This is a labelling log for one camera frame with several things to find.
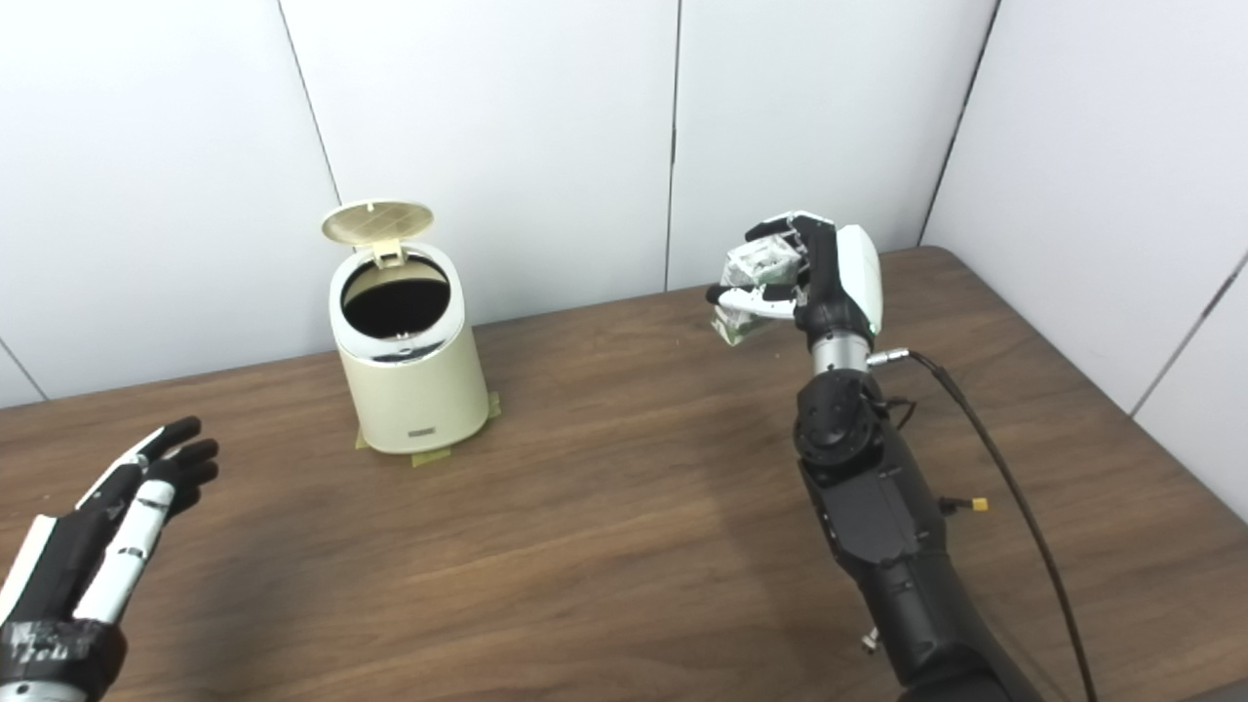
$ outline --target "trash can opening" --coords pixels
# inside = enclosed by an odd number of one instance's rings
[[[342,314],[373,339],[413,336],[433,326],[451,302],[447,276],[431,261],[408,256],[402,266],[368,262],[347,280]]]

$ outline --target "cream trash can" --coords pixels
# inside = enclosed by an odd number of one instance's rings
[[[329,326],[361,433],[384,453],[462,441],[489,415],[459,275],[438,249],[403,241],[432,224],[423,205],[369,200],[321,225],[356,247],[329,284]]]

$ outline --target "robotic arm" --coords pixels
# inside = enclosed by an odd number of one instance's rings
[[[806,334],[814,378],[797,393],[794,443],[824,536],[857,583],[902,702],[1040,702],[997,643],[957,577],[945,518],[905,440],[889,420],[872,366],[909,355],[872,353],[882,294],[875,246],[809,212],[754,227],[806,259],[795,286],[713,286],[708,301],[792,319]]]
[[[117,457],[74,511],[39,516],[0,588],[0,702],[95,702],[121,672],[119,622],[160,532],[217,476],[217,442],[166,425]]]

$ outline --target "cable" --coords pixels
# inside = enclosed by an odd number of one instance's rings
[[[1022,512],[1022,518],[1027,522],[1027,528],[1031,531],[1032,538],[1036,540],[1036,547],[1040,550],[1040,557],[1045,561],[1045,570],[1048,571],[1048,580],[1053,582],[1053,591],[1057,593],[1057,603],[1062,608],[1062,617],[1066,620],[1066,631],[1071,637],[1071,647],[1075,648],[1075,660],[1080,666],[1080,676],[1083,678],[1083,692],[1088,698],[1088,702],[1097,702],[1096,685],[1092,682],[1092,668],[1088,666],[1087,653],[1083,651],[1083,638],[1080,637],[1080,626],[1075,621],[1075,610],[1071,607],[1071,598],[1066,595],[1066,586],[1062,583],[1062,575],[1057,570],[1057,561],[1053,560],[1053,552],[1048,550],[1048,543],[1045,541],[1045,535],[1040,531],[1040,523],[1036,521],[1036,516],[1031,512],[1031,506],[1027,505],[1027,498],[1022,495],[1022,488],[1013,477],[1013,472],[1010,471],[1010,466],[1006,463],[1005,456],[1001,455],[1001,450],[997,448],[992,437],[988,436],[987,427],[980,421],[980,416],[975,413],[971,407],[971,402],[962,395],[961,388],[953,382],[953,377],[948,375],[943,367],[937,365],[935,361],[924,356],[922,353],[910,351],[909,355],[915,361],[920,362],[931,371],[936,381],[941,383],[945,392],[948,392],[953,402],[961,407],[962,413],[966,418],[971,421],[971,426],[975,427],[975,433],[980,435],[980,441],[983,442],[983,447],[988,450],[992,456],[992,462],[997,465],[997,470],[1001,471],[1001,477],[1006,481],[1006,486],[1010,487],[1011,495],[1013,495],[1015,502],[1018,503],[1018,511]]]
[[[897,422],[897,426],[896,426],[897,431],[901,431],[902,428],[905,428],[906,423],[910,422],[910,417],[915,416],[915,410],[917,410],[917,408],[919,408],[919,401],[917,400],[907,400],[906,401],[906,413],[901,415],[901,420]]]
[[[915,410],[919,407],[919,401],[911,400],[909,397],[889,397],[881,405],[879,405],[879,407],[885,412],[891,412],[897,407],[906,408],[906,413],[901,416],[901,421],[894,425],[894,428],[901,431],[901,427],[906,426],[906,422],[910,421],[910,417],[915,416]]]

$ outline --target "white wall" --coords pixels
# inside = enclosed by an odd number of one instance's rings
[[[427,204],[473,322],[663,290],[676,0],[283,9],[343,200]]]
[[[914,246],[995,0],[685,0],[670,287],[810,210]]]
[[[1241,276],[1136,420],[1248,521],[1248,281]]]
[[[911,244],[991,0],[685,0],[671,184],[679,6],[4,4],[0,339],[51,397],[326,350],[336,185],[431,205],[478,324],[704,282],[791,207]]]
[[[9,352],[0,347],[0,407],[39,402],[42,397]]]
[[[0,337],[50,396],[329,347],[276,2],[6,2],[0,134]]]
[[[1002,2],[924,237],[1126,410],[1248,246],[1244,26],[1233,0]]]

